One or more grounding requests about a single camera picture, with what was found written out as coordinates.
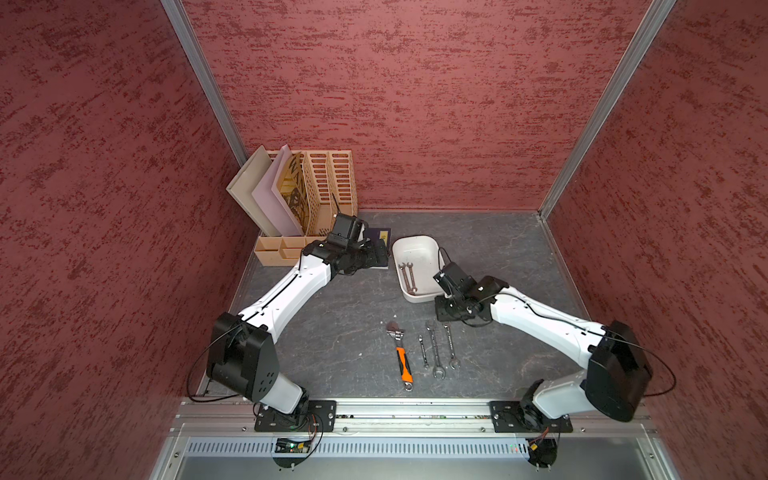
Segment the medium silver combination wrench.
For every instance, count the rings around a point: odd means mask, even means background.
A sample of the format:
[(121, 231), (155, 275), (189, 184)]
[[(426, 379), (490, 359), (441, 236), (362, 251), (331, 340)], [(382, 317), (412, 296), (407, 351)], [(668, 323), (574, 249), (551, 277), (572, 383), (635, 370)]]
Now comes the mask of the medium silver combination wrench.
[(459, 358), (457, 357), (456, 350), (455, 350), (455, 342), (453, 339), (453, 334), (451, 330), (451, 326), (449, 324), (444, 324), (443, 329), (446, 334), (448, 348), (449, 348), (449, 366), (453, 370), (457, 370), (460, 368), (461, 363)]

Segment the white plastic storage box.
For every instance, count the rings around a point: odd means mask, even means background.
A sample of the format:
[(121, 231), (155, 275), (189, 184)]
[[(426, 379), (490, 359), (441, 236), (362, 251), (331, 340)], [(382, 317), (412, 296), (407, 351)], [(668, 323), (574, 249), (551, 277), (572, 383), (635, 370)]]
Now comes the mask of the white plastic storage box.
[[(435, 276), (444, 265), (444, 259), (435, 239), (427, 235), (409, 236), (397, 239), (392, 246), (392, 259), (397, 271), (398, 282), (407, 302), (418, 304), (432, 302), (444, 294)], [(405, 292), (398, 265), (411, 262), (418, 292), (410, 295)]]

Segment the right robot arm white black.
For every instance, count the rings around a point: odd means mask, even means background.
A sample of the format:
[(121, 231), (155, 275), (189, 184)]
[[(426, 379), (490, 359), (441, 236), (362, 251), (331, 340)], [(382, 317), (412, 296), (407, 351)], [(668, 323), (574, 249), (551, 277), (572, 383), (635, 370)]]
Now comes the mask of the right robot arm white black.
[(631, 328), (606, 326), (541, 303), (493, 276), (476, 281), (450, 262), (433, 276), (443, 290), (435, 298), (440, 322), (481, 319), (517, 329), (558, 350), (579, 370), (556, 380), (537, 380), (514, 410), (530, 430), (555, 420), (597, 411), (629, 422), (646, 394), (653, 371)]

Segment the large silver combination wrench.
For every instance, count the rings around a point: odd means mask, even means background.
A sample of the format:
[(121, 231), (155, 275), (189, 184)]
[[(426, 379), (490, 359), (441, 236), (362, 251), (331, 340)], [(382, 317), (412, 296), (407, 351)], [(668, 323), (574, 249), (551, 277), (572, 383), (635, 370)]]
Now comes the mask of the large silver combination wrench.
[(426, 322), (425, 328), (429, 333), (433, 359), (434, 359), (433, 377), (437, 380), (444, 380), (446, 377), (446, 370), (442, 365), (440, 354), (439, 354), (439, 346), (438, 346), (437, 335), (436, 335), (437, 324), (434, 320), (429, 320)]

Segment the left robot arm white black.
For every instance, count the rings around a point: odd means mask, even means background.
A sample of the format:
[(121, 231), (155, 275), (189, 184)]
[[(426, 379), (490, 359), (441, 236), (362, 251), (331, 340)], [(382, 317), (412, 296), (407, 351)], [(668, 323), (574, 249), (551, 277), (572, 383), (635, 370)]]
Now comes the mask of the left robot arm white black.
[(211, 335), (206, 375), (237, 395), (282, 414), (304, 408), (305, 390), (280, 372), (276, 343), (307, 301), (338, 275), (384, 266), (381, 239), (342, 246), (330, 240), (306, 246), (296, 265), (261, 299), (240, 313), (221, 314)]

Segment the small silver combination wrench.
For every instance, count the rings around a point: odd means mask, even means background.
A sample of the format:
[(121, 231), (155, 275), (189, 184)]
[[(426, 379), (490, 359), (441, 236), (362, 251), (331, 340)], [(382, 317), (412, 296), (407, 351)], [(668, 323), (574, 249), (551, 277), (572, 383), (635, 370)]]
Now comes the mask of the small silver combination wrench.
[(423, 367), (425, 369), (428, 369), (430, 367), (430, 364), (429, 364), (429, 360), (428, 360), (428, 356), (427, 356), (426, 345), (425, 345), (425, 342), (424, 342), (423, 335), (419, 334), (417, 338), (418, 338), (418, 342), (419, 342), (419, 348), (420, 348), (420, 353), (421, 353), (421, 357), (422, 357)]

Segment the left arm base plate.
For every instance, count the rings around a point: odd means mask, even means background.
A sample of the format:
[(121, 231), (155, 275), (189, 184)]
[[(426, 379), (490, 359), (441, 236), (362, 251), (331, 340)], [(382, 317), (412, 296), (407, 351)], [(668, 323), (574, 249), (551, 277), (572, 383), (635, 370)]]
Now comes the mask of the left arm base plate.
[(337, 402), (333, 400), (310, 399), (290, 414), (258, 404), (253, 429), (269, 433), (328, 433), (334, 430), (336, 414)]

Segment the orange handled adjustable wrench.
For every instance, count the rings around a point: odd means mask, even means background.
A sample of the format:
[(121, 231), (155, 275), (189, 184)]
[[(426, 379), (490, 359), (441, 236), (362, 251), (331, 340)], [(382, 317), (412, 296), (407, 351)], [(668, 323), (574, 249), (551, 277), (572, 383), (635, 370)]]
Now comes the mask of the orange handled adjustable wrench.
[(411, 392), (413, 390), (413, 375), (412, 375), (412, 369), (410, 367), (409, 360), (407, 357), (407, 353), (404, 348), (404, 343), (403, 343), (404, 331), (394, 321), (390, 321), (387, 324), (386, 330), (388, 335), (394, 340), (394, 343), (395, 343), (398, 366), (399, 366), (400, 376), (403, 382), (404, 390), (406, 392)]

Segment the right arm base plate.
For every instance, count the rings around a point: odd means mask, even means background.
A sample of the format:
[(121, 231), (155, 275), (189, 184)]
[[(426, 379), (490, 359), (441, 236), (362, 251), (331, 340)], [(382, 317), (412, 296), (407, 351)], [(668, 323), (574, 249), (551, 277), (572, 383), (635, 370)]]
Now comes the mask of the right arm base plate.
[(496, 433), (541, 434), (572, 433), (569, 419), (546, 417), (532, 405), (523, 406), (521, 401), (490, 401), (490, 418)]

